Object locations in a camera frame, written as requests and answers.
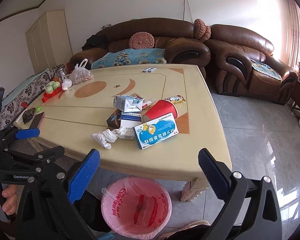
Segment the blue gripper pad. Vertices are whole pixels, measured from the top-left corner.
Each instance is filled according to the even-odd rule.
[[[198,161],[217,198],[226,202],[229,198],[231,171],[224,163],[217,162],[206,148],[199,151]]]
[[[33,137],[38,137],[40,135],[40,130],[38,128],[24,129],[16,133],[16,138],[19,140],[29,139]]]
[[[69,182],[68,199],[71,204],[73,204],[74,201],[81,199],[94,173],[99,167],[99,164],[100,153],[96,149],[92,149],[83,160],[79,170]]]

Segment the cabinet door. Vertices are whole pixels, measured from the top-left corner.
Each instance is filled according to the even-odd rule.
[[[26,33],[29,53],[32,60],[35,73],[49,68],[46,53],[43,46],[40,22],[36,21]]]

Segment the crumpled tissue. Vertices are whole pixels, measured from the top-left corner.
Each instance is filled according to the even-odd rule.
[[[109,129],[99,132],[99,133],[94,133],[90,135],[92,139],[97,141],[102,147],[106,149],[111,149],[111,144],[107,142],[115,142],[117,138],[119,138],[122,135],[125,135],[127,133],[127,129],[125,127],[120,127],[119,129],[114,129],[110,131]]]

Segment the curtain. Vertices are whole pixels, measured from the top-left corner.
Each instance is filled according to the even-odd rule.
[[[288,65],[298,69],[300,57],[300,8],[295,0],[288,0],[291,22],[291,47]]]

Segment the table leg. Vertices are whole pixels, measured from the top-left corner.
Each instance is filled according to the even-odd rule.
[[[206,190],[209,182],[206,178],[197,178],[195,181],[188,181],[182,189],[181,201],[192,201],[199,196],[202,191]]]
[[[32,138],[27,139],[31,146],[37,151],[42,152],[44,151],[43,147],[37,141],[33,140]]]

